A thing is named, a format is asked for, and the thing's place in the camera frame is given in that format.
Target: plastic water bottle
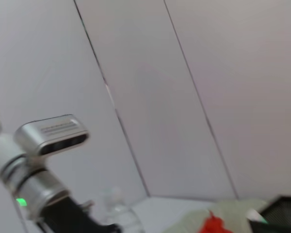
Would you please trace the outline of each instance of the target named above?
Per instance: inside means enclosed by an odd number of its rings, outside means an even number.
[[[106,223],[118,224],[123,233],[145,233],[136,213],[127,205],[120,188],[106,190],[103,194],[107,209]]]

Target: white partition panel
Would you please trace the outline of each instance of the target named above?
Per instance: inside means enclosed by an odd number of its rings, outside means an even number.
[[[291,194],[291,0],[166,0],[241,197]]]
[[[163,1],[77,5],[150,193],[234,197]]]
[[[75,114],[91,134],[84,146],[48,161],[73,197],[96,201],[96,218],[104,215],[99,194],[106,187],[122,187],[128,203],[142,200],[144,187],[73,1],[0,0],[4,131],[63,114]],[[1,232],[22,228],[0,184]]]

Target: red cloth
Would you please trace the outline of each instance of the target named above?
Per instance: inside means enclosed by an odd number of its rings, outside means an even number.
[[[198,233],[233,233],[224,229],[223,220],[213,215],[206,219],[203,228]]]

